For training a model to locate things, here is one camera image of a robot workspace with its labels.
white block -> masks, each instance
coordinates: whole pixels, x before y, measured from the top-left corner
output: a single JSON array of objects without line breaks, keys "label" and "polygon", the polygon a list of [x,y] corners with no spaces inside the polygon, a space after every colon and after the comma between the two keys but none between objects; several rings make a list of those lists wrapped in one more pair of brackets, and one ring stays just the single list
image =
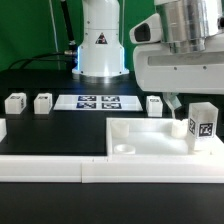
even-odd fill
[{"label": "white block", "polygon": [[184,139],[187,136],[188,120],[174,120],[171,135],[174,138]]},{"label": "white block", "polygon": [[111,132],[114,138],[127,138],[129,135],[129,124],[126,121],[111,121]]},{"label": "white block", "polygon": [[49,114],[52,108],[52,94],[40,93],[34,100],[35,114]]},{"label": "white block", "polygon": [[190,150],[211,150],[218,109],[211,103],[192,103],[189,108],[187,144]]},{"label": "white block", "polygon": [[5,113],[20,114],[26,107],[26,100],[25,93],[12,93],[5,100]]},{"label": "white block", "polygon": [[163,103],[159,96],[147,96],[146,110],[149,117],[162,117]]},{"label": "white block", "polygon": [[0,119],[0,142],[6,136],[6,122],[5,119]]}]

green screen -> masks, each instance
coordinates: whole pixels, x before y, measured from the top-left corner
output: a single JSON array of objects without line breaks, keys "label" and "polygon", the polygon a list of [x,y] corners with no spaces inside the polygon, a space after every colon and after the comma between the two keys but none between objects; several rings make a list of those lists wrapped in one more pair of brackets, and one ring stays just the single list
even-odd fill
[{"label": "green screen", "polygon": [[[1,0],[0,7],[0,71],[20,59],[34,57],[39,54],[56,52],[52,20],[48,0]],[[78,44],[83,39],[83,13],[81,0],[67,0],[73,26],[75,40]],[[122,40],[121,6],[120,40]],[[59,51],[68,49],[60,0],[52,0],[56,23]],[[126,67],[133,70],[133,49],[129,39],[132,27],[149,17],[154,12],[152,0],[126,0],[124,9],[124,47],[126,50]],[[57,69],[55,62],[34,62],[28,68]]]}]

black surface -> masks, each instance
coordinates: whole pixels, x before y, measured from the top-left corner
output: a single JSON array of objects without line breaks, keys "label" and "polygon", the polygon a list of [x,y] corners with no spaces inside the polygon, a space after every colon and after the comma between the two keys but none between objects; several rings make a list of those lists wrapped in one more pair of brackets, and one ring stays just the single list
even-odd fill
[{"label": "black surface", "polygon": [[1,224],[223,224],[224,185],[0,184]]},{"label": "black surface", "polygon": [[147,23],[143,23],[135,29],[134,33],[137,42],[146,42],[151,39],[151,30]]},{"label": "black surface", "polygon": [[[79,147],[73,147],[72,150],[81,151],[82,144],[77,136],[79,132],[86,131],[87,135],[90,131],[86,127],[87,121],[84,129],[77,127],[84,119],[97,121],[95,137],[91,136],[90,139],[99,140],[99,143],[95,142],[100,145],[97,152],[105,153],[105,146],[101,146],[105,144],[106,117],[146,116],[145,113],[130,112],[58,112],[51,113],[50,116],[33,115],[32,101],[39,92],[53,91],[56,96],[54,101],[57,94],[62,93],[101,94],[101,90],[94,86],[87,85],[88,89],[85,89],[85,86],[74,83],[69,74],[64,72],[15,70],[0,73],[1,117],[5,117],[3,101],[11,92],[25,91],[29,96],[29,106],[22,116],[7,116],[9,134],[4,144],[0,145],[2,153],[5,150],[5,153],[8,151],[9,154],[27,154],[29,149],[34,153],[37,153],[37,149],[43,154],[46,150],[48,153],[55,153],[60,150],[62,142],[68,154],[71,153],[74,142]],[[133,94],[137,91],[143,102],[146,95],[151,95],[142,94],[134,81],[113,85],[108,91],[111,94],[117,94],[116,91],[119,94]],[[221,110],[224,102],[223,96],[185,94],[180,95],[180,99],[184,102],[183,108],[178,111],[181,118],[187,116],[188,102],[209,100]],[[167,107],[164,108],[164,116],[170,116]],[[58,141],[58,147],[52,143],[53,138],[57,139],[58,136],[55,132],[56,126],[60,126],[63,133],[63,141]],[[220,136],[223,136],[222,128],[223,122],[220,122]],[[20,130],[25,130],[26,133],[20,135],[21,139],[16,134]],[[45,140],[37,143],[38,138],[33,137],[36,135]],[[50,140],[46,140],[47,135],[51,136]],[[223,211],[223,184],[0,184],[0,224],[223,224]]]},{"label": "black surface", "polygon": [[[134,74],[115,84],[87,84],[74,81],[65,71],[9,70],[0,73],[1,117],[7,119],[7,137],[0,143],[2,155],[106,155],[107,117],[144,117],[144,112],[51,111],[34,114],[33,101],[39,93],[138,95]],[[13,92],[25,92],[28,105],[20,115],[5,115],[4,99]]]}]

white tray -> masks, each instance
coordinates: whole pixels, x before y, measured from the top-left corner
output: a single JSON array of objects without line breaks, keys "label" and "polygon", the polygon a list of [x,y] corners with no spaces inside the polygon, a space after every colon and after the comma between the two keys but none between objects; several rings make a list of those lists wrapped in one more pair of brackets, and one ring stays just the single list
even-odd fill
[{"label": "white tray", "polygon": [[[127,138],[113,138],[111,122],[126,121]],[[188,154],[185,140],[171,137],[170,119],[107,119],[108,161],[82,165],[83,182],[224,183],[224,148],[215,136],[213,155]],[[115,154],[117,144],[135,147],[132,155]]]}]

triangular label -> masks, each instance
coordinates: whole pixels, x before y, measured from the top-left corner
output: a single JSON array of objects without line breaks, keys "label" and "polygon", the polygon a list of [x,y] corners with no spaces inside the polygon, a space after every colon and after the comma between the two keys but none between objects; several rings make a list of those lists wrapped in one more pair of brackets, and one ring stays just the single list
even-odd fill
[{"label": "triangular label", "polygon": [[96,44],[107,44],[107,40],[103,33],[100,34],[99,38],[96,41]]}]

